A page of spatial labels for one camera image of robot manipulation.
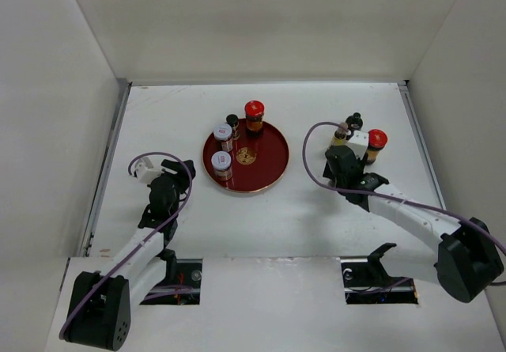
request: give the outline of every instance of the black lid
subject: black lid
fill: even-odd
[[[227,124],[230,127],[233,127],[239,123],[239,118],[237,117],[237,115],[234,115],[233,113],[228,115],[226,120],[227,120]]]
[[[359,131],[364,125],[364,121],[359,112],[354,112],[352,115],[348,116],[346,123],[348,124],[348,128],[354,131]]]

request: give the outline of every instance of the label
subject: label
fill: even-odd
[[[226,170],[214,169],[214,175],[218,178],[218,180],[229,180],[232,178],[232,167],[227,168]]]
[[[238,140],[239,139],[239,126],[236,125],[235,127],[232,128],[232,135],[233,135],[233,138],[234,140]]]
[[[229,138],[227,141],[221,142],[221,150],[223,150],[224,152],[229,152],[230,150],[233,149],[233,147],[234,145],[231,138]]]

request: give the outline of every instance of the spice jar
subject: spice jar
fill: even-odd
[[[332,141],[330,141],[329,148],[331,146],[344,145],[346,143],[346,133],[348,132],[348,124],[340,123],[340,127],[334,132]]]
[[[346,119],[348,128],[352,131],[359,131],[364,126],[364,121],[361,118],[361,114],[358,112],[353,113]]]
[[[232,157],[227,152],[216,152],[211,157],[211,165],[214,169],[214,175],[219,180],[229,180],[232,178]]]
[[[228,115],[227,116],[227,124],[232,127],[232,138],[234,140],[238,140],[239,139],[239,118],[237,117],[237,115]]]
[[[220,124],[214,128],[214,138],[221,144],[221,150],[229,152],[233,148],[232,127],[228,124]]]
[[[376,161],[378,153],[385,147],[388,142],[387,134],[379,129],[371,129],[369,131],[369,146],[367,148],[367,165]]]
[[[257,100],[248,101],[244,106],[246,112],[246,132],[256,136],[263,132],[263,113],[265,107]]]

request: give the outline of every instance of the white lid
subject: white lid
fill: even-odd
[[[227,152],[216,152],[211,157],[211,164],[216,170],[226,170],[232,163],[232,157]]]
[[[214,138],[218,141],[228,140],[232,137],[232,127],[228,124],[220,124],[213,131]]]

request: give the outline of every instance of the rectangular opening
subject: rectangular opening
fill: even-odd
[[[418,304],[413,279],[390,277],[367,258],[341,259],[341,272],[348,305]]]
[[[200,305],[201,283],[202,260],[178,259],[175,268],[168,274],[168,277],[153,287],[149,293],[149,295],[160,294],[160,296],[143,301],[141,305]],[[190,287],[191,291],[180,290],[179,286]]]

